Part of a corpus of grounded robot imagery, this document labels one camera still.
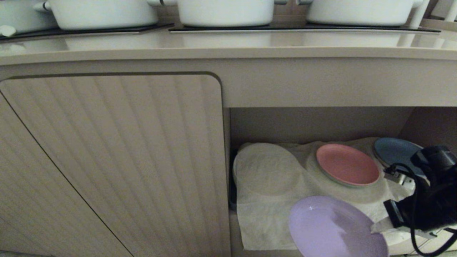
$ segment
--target pot handle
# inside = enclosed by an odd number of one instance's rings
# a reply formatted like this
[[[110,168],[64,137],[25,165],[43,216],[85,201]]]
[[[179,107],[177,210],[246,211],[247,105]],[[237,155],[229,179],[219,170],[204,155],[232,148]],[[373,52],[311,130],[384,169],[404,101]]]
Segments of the pot handle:
[[[413,8],[419,7],[423,2],[424,2],[424,0],[414,0]]]
[[[313,0],[295,0],[297,5],[310,5]]]
[[[17,30],[14,27],[8,25],[0,26],[0,36],[11,37],[16,34]]]
[[[38,12],[52,12],[51,4],[49,1],[40,2],[33,6],[33,9]]]
[[[150,6],[175,6],[178,0],[146,0]]]

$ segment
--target white pot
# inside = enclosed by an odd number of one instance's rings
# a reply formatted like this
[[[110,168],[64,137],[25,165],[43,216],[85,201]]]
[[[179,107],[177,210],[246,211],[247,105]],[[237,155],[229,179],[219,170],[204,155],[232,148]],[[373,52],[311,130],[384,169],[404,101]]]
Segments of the white pot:
[[[0,35],[40,31],[57,27],[54,16],[33,6],[42,0],[0,0]]]
[[[156,24],[156,10],[146,0],[48,0],[63,30],[139,27]]]
[[[274,4],[288,0],[148,0],[151,5],[178,5],[183,25],[193,27],[261,26],[273,21]]]
[[[306,20],[321,24],[401,26],[422,0],[296,0],[310,5]]]

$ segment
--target pink plate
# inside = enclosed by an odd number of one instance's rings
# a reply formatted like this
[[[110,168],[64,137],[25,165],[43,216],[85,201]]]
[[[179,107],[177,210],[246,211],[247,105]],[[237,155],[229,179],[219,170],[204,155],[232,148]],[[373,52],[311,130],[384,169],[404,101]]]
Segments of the pink plate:
[[[323,145],[317,150],[316,156],[322,169],[344,184],[368,186],[380,177],[373,159],[347,145]]]

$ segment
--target countertop edge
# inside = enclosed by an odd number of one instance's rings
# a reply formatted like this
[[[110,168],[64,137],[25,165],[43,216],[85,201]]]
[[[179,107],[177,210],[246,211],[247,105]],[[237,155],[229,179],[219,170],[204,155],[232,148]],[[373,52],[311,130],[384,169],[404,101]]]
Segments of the countertop edge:
[[[397,58],[457,60],[457,51],[429,48],[370,47],[91,50],[1,56],[0,66],[75,61],[265,58]]]

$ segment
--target cabinet door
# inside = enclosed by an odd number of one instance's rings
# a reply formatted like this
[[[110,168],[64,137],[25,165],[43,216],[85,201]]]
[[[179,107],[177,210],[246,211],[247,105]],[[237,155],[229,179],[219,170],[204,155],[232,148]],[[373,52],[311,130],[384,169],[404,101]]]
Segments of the cabinet door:
[[[51,255],[48,251],[13,226],[0,218],[0,252],[24,252],[38,255]]]
[[[230,255],[215,78],[39,78],[7,80],[1,89],[134,256]]]
[[[0,250],[128,256],[0,96]]]

